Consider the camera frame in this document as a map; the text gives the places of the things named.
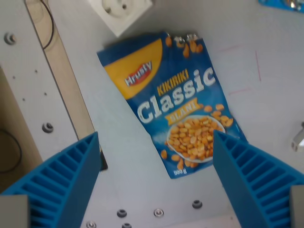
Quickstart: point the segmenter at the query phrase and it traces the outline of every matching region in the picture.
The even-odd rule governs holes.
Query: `red mark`
[[[241,93],[241,92],[246,92],[246,91],[250,91],[251,88],[246,88],[246,89],[241,89],[241,90],[237,90],[237,91],[233,91],[231,93],[229,93],[228,95],[233,95],[233,94],[238,94],[238,93]]]
[[[261,82],[262,80],[261,80],[260,66],[259,66],[258,60],[257,60],[257,51],[256,51],[256,65],[257,65],[257,71],[258,71],[258,78],[260,79],[260,82]]]
[[[225,48],[225,49],[221,49],[219,52],[231,51],[231,50],[233,50],[233,49],[240,48],[241,46],[242,46],[242,45],[238,44],[238,45],[231,46],[231,47],[228,47],[228,48]]]

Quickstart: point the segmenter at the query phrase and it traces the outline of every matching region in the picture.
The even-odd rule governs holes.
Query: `white bowl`
[[[220,126],[220,127],[222,128],[223,132],[225,133],[225,128],[223,127],[223,125],[222,125],[217,119],[214,119],[212,116],[209,116],[209,115],[189,115],[189,116],[187,116],[186,118],[184,118],[184,119],[182,119],[182,120],[180,120],[180,121],[185,122],[185,121],[186,121],[187,119],[189,119],[189,118],[200,119],[200,118],[202,118],[202,117],[207,117],[207,118],[211,119],[212,121],[215,121],[215,122],[218,124],[218,126]],[[173,127],[177,126],[177,124],[178,124],[179,122],[177,122],[176,124],[172,125],[171,128],[169,129],[168,134],[167,134],[167,142],[169,141],[171,129],[172,129]],[[170,144],[168,144],[168,146],[170,147],[171,150],[175,151],[180,157],[182,157],[183,159],[188,160],[188,161],[190,161],[190,162],[194,162],[194,163],[204,163],[204,162],[209,162],[209,161],[211,161],[211,160],[213,159],[213,157],[208,157],[208,158],[205,158],[205,159],[202,160],[202,161],[201,161],[200,159],[191,160],[191,159],[189,159],[189,158],[185,158],[181,153],[177,152],[177,151],[174,149],[174,147],[171,146]]]

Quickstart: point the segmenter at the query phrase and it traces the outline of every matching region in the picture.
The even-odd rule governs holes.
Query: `hrusty logo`
[[[127,86],[134,86],[140,84],[145,80],[152,71],[152,61],[148,63],[141,64],[137,70],[130,74],[124,81]]]

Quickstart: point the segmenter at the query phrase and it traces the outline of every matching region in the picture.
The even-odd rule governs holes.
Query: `gray block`
[[[30,227],[30,211],[27,195],[0,195],[0,227]]]
[[[294,185],[289,193],[291,228],[304,228],[304,185]]]

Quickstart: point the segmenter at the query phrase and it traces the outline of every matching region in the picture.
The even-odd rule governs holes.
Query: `black cable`
[[[52,39],[53,39],[53,36],[54,36],[54,32],[55,32],[55,24],[54,24],[54,19],[53,19],[53,16],[51,14],[51,11],[49,11],[47,5],[44,3],[43,0],[40,0],[42,5],[44,5],[44,7],[46,8],[48,14],[49,14],[49,17],[51,18],[51,21],[52,21],[52,33],[51,33],[51,37],[49,38],[49,41],[48,43],[43,47],[43,50],[46,49],[52,42]]]
[[[5,133],[6,135],[11,137],[15,141],[15,143],[17,144],[17,146],[19,148],[19,154],[20,154],[18,161],[16,162],[16,164],[13,167],[11,167],[7,170],[0,170],[0,174],[4,174],[4,173],[8,173],[8,172],[13,171],[15,168],[17,168],[20,165],[21,160],[22,160],[22,149],[21,149],[21,146],[20,146],[18,140],[11,133],[9,133],[9,132],[7,132],[6,130],[3,130],[3,129],[0,129],[0,132]]]

